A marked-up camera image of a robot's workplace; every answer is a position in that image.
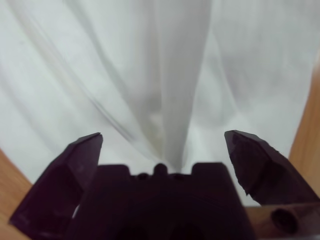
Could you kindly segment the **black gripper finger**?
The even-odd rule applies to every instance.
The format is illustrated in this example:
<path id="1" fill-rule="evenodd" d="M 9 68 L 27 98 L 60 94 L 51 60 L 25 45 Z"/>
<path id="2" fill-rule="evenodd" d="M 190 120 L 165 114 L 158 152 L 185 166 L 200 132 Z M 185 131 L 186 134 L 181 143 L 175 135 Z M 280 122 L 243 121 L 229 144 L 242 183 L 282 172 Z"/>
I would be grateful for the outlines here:
<path id="1" fill-rule="evenodd" d="M 307 204 L 319 197 L 280 152 L 257 135 L 224 133 L 238 183 L 260 205 Z"/>
<path id="2" fill-rule="evenodd" d="M 8 223 L 32 240 L 61 240 L 93 179 L 103 143 L 93 133 L 70 143 L 44 170 Z"/>

